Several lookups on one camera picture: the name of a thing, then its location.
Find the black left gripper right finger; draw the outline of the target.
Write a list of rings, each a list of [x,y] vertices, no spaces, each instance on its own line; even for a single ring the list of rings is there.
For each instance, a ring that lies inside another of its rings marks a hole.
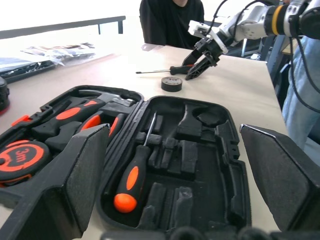
[[[258,190],[281,231],[320,229],[320,167],[287,135],[240,127]]]

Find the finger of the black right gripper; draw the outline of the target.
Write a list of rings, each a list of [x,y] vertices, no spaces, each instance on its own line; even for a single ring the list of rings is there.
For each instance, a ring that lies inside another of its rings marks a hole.
[[[194,49],[182,62],[182,66],[194,65],[202,56],[202,53]]]
[[[213,57],[205,56],[199,62],[196,62],[192,65],[192,67],[188,70],[185,80],[192,80],[199,77],[202,73],[204,73],[209,67],[216,66],[216,59]]]

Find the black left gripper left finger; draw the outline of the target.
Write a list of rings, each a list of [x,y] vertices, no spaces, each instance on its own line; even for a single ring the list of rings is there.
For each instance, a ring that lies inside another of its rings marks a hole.
[[[99,189],[110,126],[74,135],[65,149],[26,182],[1,189],[12,209],[3,240],[73,240],[87,230]]]

